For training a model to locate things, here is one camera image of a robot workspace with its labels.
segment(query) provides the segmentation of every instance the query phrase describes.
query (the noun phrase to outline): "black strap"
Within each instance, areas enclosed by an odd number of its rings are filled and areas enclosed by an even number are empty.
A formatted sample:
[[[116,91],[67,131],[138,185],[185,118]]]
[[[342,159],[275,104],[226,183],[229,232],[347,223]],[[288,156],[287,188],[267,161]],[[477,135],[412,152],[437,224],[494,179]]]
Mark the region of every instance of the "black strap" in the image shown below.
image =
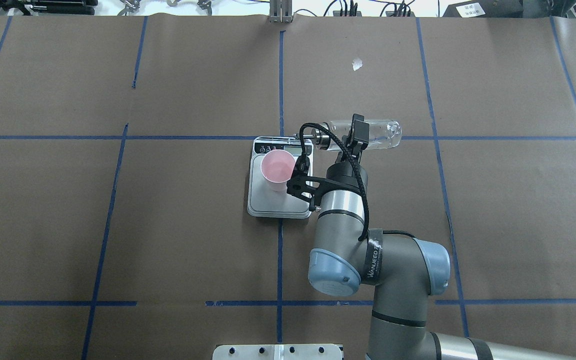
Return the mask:
[[[478,360],[493,360],[490,347],[486,341],[480,339],[472,339],[470,337],[466,337],[466,339],[470,340],[472,346],[475,347],[475,353],[477,354]]]
[[[375,310],[372,310],[372,317],[377,318],[380,321],[391,322],[393,324],[398,324],[398,325],[403,325],[403,326],[411,326],[414,328],[423,328],[424,326],[426,326],[425,321],[401,319],[399,317],[384,315],[381,312],[376,312]]]
[[[439,344],[439,337],[434,332],[431,332],[432,340],[434,340],[434,351],[437,354],[436,360],[442,360],[442,345]]]
[[[379,275],[382,272],[382,257],[384,249],[384,233],[381,228],[371,228],[368,230],[368,245],[366,246],[366,257],[361,271],[361,283],[368,285],[379,285]]]

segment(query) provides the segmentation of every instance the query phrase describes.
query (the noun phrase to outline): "white spot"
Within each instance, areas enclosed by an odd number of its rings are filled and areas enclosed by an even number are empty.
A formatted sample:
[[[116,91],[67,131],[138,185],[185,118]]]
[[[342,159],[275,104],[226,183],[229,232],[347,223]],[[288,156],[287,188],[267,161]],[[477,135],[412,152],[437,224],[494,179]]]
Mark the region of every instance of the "white spot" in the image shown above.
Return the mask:
[[[355,57],[355,59],[352,60],[352,70],[358,71],[362,66],[364,66],[364,62],[359,59],[359,57]]]

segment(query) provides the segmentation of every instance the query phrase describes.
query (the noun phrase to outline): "table surface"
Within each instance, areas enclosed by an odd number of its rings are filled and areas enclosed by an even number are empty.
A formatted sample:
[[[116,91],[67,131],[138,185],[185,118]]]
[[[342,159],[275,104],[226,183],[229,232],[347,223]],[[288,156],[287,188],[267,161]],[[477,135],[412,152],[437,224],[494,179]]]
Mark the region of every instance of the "table surface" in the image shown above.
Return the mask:
[[[428,328],[576,356],[576,20],[158,14],[0,16],[0,359],[362,359],[373,289],[246,210],[254,137],[353,113],[404,131],[370,226],[450,252]]]

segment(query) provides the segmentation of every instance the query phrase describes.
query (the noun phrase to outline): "metal bracket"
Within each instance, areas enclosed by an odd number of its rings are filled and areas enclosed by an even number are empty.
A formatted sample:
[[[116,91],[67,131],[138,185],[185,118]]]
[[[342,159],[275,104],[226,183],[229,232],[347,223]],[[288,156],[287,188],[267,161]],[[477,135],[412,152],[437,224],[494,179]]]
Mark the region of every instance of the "metal bracket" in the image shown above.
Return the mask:
[[[336,344],[220,345],[212,360],[343,360],[342,348]]]
[[[350,150],[350,155],[359,163],[362,160],[362,151],[368,148],[370,143],[370,125],[364,121],[364,116],[360,114],[352,114],[352,123],[350,124],[350,132],[347,136],[342,137],[345,146]],[[345,162],[346,155],[339,152],[336,157],[336,163]]]
[[[270,0],[268,20],[271,23],[292,23],[293,0]]]
[[[120,0],[124,7],[117,16],[127,16],[128,13],[134,13],[139,10],[142,0]]]

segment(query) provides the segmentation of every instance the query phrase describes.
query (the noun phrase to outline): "light blue joint cap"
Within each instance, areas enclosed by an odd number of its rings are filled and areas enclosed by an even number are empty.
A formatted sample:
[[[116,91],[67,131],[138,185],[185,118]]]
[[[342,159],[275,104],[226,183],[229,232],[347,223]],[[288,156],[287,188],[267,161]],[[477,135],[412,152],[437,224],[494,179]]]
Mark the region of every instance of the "light blue joint cap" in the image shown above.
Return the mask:
[[[439,296],[446,291],[450,279],[450,257],[446,248],[438,243],[414,239],[423,254],[430,276],[430,295]]]
[[[310,251],[308,281],[323,294],[351,296],[359,290],[362,278],[343,257],[322,248],[313,248]]]

